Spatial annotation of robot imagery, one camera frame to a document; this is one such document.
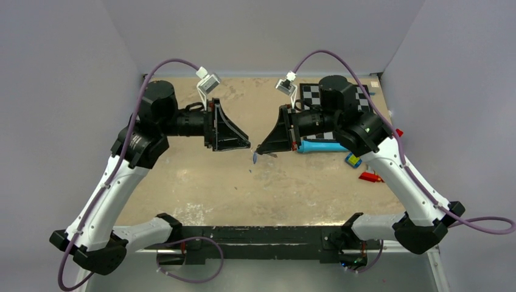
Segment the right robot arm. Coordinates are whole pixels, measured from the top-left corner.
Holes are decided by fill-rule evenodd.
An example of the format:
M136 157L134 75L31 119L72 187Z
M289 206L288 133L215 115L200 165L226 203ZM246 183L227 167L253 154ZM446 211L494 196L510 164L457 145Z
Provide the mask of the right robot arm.
M355 86L346 77L323 77L318 91L319 103L308 110L279 108L277 124L257 153L294 151L303 137L332 132L340 145L380 175L405 209L394 215L354 214L343 224L343 243L355 248L366 240L395 240L414 254L436 246L464 213L464 206L437 192L426 196L430 185L417 170L408 169L395 131L378 114L358 109Z

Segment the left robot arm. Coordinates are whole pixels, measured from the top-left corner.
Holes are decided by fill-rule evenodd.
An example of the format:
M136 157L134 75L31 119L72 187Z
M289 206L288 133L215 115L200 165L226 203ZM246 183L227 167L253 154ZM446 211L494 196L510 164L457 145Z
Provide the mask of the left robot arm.
M81 268L106 276L131 252L153 245L176 248L181 223L161 213L125 228L115 223L138 184L169 148L169 137L202 137L213 151L250 148L249 137L224 113L219 99L179 108L170 82L145 87L134 123L123 128L111 147L104 174L87 205L66 229L53 232L51 243L67 251Z

